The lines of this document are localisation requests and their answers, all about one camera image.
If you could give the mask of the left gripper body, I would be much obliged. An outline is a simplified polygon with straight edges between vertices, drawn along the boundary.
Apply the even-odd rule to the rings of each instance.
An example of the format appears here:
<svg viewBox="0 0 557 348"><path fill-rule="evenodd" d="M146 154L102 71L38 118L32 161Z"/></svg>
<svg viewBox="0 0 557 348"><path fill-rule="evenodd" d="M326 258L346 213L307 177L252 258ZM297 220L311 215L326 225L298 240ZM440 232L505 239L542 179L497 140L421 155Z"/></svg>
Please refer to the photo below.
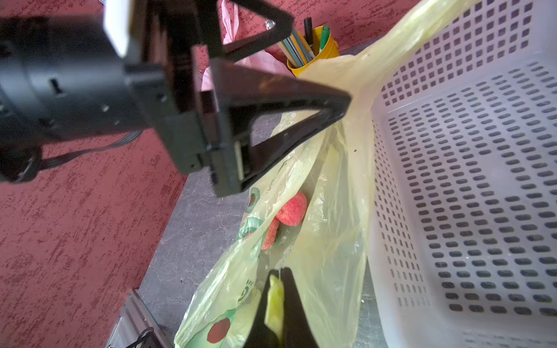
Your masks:
<svg viewBox="0 0 557 348"><path fill-rule="evenodd" d="M126 4L135 102L181 173L209 167L219 197L244 189L243 68L223 50L215 1Z"/></svg>

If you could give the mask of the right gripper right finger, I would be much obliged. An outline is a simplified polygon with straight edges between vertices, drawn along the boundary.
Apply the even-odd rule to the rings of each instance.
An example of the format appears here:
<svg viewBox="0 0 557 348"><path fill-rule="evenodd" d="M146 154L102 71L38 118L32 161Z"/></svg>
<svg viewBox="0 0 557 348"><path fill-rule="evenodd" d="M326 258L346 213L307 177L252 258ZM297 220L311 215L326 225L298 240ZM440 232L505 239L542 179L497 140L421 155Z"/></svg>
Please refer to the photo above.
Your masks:
<svg viewBox="0 0 557 348"><path fill-rule="evenodd" d="M290 268L280 270L284 284L284 347L314 347L317 342L310 330L293 272Z"/></svg>

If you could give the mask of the pink plastic bag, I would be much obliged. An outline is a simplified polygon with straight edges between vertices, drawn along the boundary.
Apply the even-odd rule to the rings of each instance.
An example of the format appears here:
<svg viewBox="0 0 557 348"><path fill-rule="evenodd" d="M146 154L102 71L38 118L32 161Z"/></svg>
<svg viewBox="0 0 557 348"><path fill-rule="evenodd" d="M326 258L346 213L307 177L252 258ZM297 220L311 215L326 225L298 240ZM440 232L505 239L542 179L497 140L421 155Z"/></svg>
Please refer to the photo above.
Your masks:
<svg viewBox="0 0 557 348"><path fill-rule="evenodd" d="M235 1L232 13L228 12L225 1L220 3L220 8L217 8L216 1L197 1L196 5L202 42L207 46L210 59L223 58L243 68L293 77L283 63L266 51L268 47L290 36L294 23L291 14L266 1ZM238 40L240 7L270 20L274 26Z"/></svg>

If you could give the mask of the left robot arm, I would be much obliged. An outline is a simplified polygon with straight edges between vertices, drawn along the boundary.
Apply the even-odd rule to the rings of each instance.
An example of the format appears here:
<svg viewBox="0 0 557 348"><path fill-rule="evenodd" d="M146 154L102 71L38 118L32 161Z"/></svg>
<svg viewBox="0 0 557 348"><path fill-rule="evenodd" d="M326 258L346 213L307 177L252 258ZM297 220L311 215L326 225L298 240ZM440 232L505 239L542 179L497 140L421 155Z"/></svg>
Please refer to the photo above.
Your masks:
<svg viewBox="0 0 557 348"><path fill-rule="evenodd" d="M285 39L293 17L240 6L274 27L223 43L215 1L109 1L103 15L1 20L1 180L20 184L77 158L42 148L153 129L177 170L210 168L238 194L341 120L345 91L242 67Z"/></svg>

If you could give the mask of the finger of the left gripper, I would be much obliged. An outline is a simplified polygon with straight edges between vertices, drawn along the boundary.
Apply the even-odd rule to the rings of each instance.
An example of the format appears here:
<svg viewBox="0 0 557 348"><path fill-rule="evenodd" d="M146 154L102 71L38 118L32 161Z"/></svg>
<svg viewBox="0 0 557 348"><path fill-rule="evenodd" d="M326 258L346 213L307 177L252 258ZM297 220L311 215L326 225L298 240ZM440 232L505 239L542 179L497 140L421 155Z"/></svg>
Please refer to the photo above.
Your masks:
<svg viewBox="0 0 557 348"><path fill-rule="evenodd" d="M202 44L209 58L240 61L254 53L288 38L294 17L268 1L196 1ZM239 19L231 18L232 26L239 26L236 34L226 39L225 10L234 13L238 8Z"/></svg>
<svg viewBox="0 0 557 348"><path fill-rule="evenodd" d="M215 59L208 155L218 196L239 194L298 146L341 120L342 90Z"/></svg>

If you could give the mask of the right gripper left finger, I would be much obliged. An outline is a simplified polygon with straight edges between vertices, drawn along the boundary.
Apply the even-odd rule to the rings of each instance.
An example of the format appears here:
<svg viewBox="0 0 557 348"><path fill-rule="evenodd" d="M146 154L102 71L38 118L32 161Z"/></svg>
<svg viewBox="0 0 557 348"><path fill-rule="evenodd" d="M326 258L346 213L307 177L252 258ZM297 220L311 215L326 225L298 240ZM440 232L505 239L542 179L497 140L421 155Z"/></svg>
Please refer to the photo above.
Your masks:
<svg viewBox="0 0 557 348"><path fill-rule="evenodd" d="M244 348L277 348L279 338L267 325L265 325L265 313L268 305L268 292L271 287L271 277L279 276L279 271L272 270L265 282L261 301L252 324L251 331L245 342Z"/></svg>

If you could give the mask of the green avocado print bag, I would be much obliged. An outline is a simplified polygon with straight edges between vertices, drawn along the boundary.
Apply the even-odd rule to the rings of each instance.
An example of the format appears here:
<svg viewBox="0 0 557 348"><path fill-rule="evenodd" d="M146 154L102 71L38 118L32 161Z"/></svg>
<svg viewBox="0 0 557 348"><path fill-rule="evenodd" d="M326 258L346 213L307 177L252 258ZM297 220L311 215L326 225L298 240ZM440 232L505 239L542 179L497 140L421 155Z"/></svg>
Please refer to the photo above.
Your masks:
<svg viewBox="0 0 557 348"><path fill-rule="evenodd" d="M300 80L347 91L348 112L251 186L255 205L194 293L176 347L244 347L272 270L279 276L271 277L264 322L284 347L282 268L293 272L318 347L353 346L376 191L371 107L395 70L471 6L421 1L358 55L319 60L301 73ZM263 250L272 220L299 191L308 200L302 223L280 223L275 243Z"/></svg>

